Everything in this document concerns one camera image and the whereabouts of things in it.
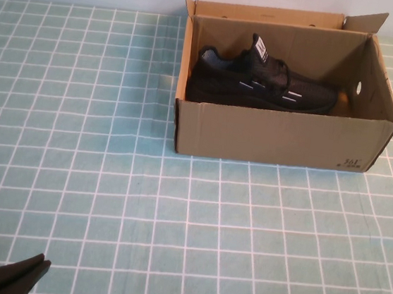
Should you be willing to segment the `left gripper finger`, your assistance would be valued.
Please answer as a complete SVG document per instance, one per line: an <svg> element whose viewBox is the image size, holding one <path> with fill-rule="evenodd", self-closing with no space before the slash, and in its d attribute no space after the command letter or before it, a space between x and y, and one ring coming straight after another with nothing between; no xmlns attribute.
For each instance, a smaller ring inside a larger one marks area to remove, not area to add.
<svg viewBox="0 0 393 294"><path fill-rule="evenodd" d="M44 276L45 255L38 255L23 261L0 266L0 287L6 288L13 284L29 290Z"/></svg>
<svg viewBox="0 0 393 294"><path fill-rule="evenodd" d="M0 266L0 294L28 294L48 272L51 261L29 258Z"/></svg>

